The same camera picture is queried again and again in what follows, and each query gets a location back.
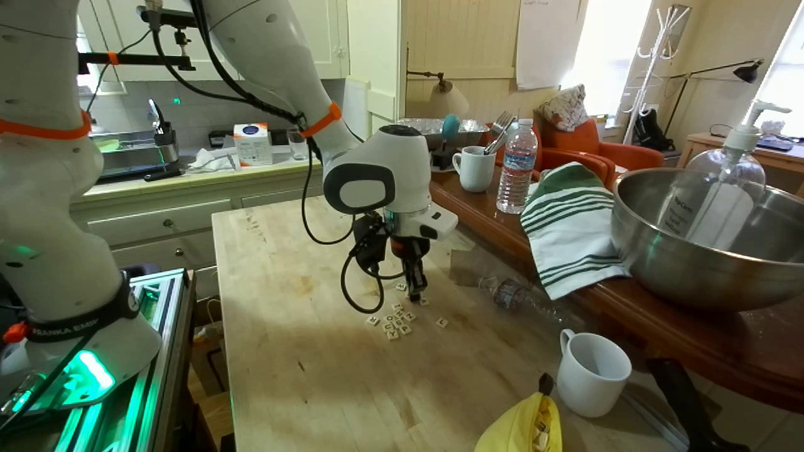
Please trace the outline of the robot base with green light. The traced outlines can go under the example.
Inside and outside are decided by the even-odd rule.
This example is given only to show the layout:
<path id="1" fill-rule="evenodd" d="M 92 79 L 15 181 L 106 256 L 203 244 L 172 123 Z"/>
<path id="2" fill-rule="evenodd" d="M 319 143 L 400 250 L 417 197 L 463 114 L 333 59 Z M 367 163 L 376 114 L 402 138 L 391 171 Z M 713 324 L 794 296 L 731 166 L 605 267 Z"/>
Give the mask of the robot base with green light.
<path id="1" fill-rule="evenodd" d="M 137 334 L 2 345 L 0 452 L 181 451 L 194 290 L 182 269 L 134 276 Z"/>

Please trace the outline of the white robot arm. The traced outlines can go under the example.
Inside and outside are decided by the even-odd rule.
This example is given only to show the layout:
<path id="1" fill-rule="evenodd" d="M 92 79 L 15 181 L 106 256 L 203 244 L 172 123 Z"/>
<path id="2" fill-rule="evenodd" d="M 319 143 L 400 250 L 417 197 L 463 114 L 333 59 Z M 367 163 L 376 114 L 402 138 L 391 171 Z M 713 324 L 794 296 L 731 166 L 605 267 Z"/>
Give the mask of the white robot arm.
<path id="1" fill-rule="evenodd" d="M 136 313 L 121 301 L 122 276 L 107 246 L 68 213 L 101 176 L 91 114 L 78 102 L 78 4 L 0 0 L 0 163 L 2 265 L 27 306 L 29 338 L 59 343 Z M 301 134 L 321 162 L 321 188 L 341 213 L 381 211 L 410 292 L 424 290 L 426 244 L 455 227 L 429 200 L 429 151 L 419 132 L 383 126 L 358 141 L 319 80 L 307 34 L 288 0 L 185 0 L 149 10 L 151 25 L 185 20 L 226 85 Z"/>

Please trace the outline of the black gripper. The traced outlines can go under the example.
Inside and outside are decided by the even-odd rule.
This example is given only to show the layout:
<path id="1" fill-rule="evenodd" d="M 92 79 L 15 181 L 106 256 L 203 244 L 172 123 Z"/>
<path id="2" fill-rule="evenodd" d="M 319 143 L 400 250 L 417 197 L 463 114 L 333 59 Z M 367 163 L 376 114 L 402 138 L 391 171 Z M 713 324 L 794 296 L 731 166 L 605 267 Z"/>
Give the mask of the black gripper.
<path id="1" fill-rule="evenodd" d="M 456 217 L 441 206 L 429 206 L 412 217 L 370 211 L 353 222 L 352 256 L 365 272 L 376 274 L 383 244 L 391 244 L 391 254 L 402 262 L 407 296 L 417 304 L 424 290 L 422 256 L 434 240 L 441 240 L 455 227 Z"/>

